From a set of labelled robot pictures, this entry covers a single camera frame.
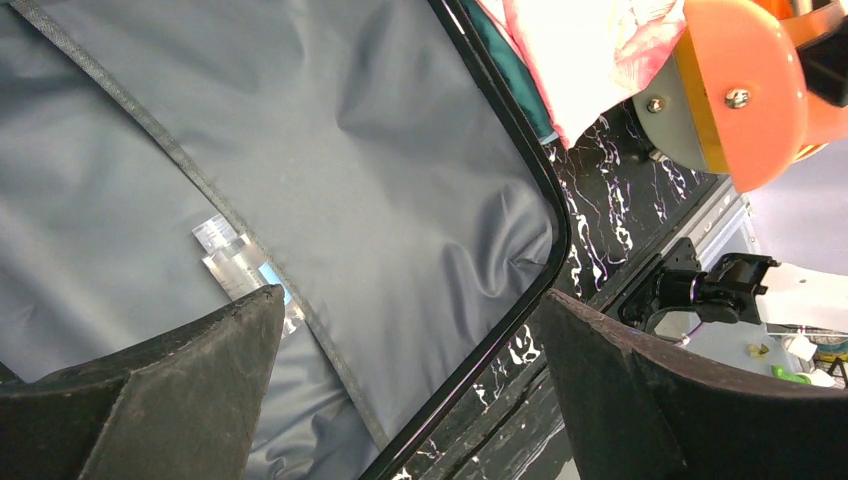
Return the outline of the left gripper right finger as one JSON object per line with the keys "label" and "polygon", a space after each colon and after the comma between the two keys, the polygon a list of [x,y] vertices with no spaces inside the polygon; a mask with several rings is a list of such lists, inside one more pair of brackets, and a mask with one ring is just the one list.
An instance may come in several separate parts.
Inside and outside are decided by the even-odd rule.
{"label": "left gripper right finger", "polygon": [[559,291],[536,311],[584,479],[843,479],[847,394],[731,367]]}

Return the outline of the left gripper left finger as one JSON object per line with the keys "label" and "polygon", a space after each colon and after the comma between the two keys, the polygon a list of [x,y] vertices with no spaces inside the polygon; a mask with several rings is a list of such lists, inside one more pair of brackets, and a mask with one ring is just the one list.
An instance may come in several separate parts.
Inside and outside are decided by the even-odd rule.
{"label": "left gripper left finger", "polygon": [[5,479],[239,479],[284,326],[265,286],[189,324],[1,387]]}

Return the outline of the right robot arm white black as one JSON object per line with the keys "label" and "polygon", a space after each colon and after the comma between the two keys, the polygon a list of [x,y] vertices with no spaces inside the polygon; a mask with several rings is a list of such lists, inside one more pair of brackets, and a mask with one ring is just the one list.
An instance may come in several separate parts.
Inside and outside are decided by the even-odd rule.
{"label": "right robot arm white black", "polygon": [[626,284],[609,315],[654,334],[672,312],[691,314],[700,324],[771,323],[844,339],[847,279],[751,253],[725,254],[705,270],[693,242],[684,237]]}

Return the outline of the teal green garment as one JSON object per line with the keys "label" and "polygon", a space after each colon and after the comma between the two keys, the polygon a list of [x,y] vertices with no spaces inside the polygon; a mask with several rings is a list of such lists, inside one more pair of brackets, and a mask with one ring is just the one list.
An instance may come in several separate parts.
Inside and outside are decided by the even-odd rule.
{"label": "teal green garment", "polygon": [[557,140],[559,135],[547,107],[511,36],[492,18],[481,1],[461,1],[460,4],[537,140],[542,145]]}

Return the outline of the pink patterned garment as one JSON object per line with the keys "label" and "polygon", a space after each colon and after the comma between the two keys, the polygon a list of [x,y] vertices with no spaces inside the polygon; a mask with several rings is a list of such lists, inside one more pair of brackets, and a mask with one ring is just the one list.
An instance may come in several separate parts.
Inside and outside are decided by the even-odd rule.
{"label": "pink patterned garment", "polygon": [[681,1],[481,1],[528,68],[564,148],[645,90],[687,25]]}

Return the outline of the pink hard-shell suitcase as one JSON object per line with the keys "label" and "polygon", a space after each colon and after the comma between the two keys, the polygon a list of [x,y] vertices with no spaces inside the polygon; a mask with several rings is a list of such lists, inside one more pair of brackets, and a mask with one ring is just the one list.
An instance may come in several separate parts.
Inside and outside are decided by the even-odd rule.
{"label": "pink hard-shell suitcase", "polygon": [[354,479],[555,281],[562,193],[450,1],[5,1],[1,359],[26,380],[210,313],[225,218],[287,331],[249,479]]}

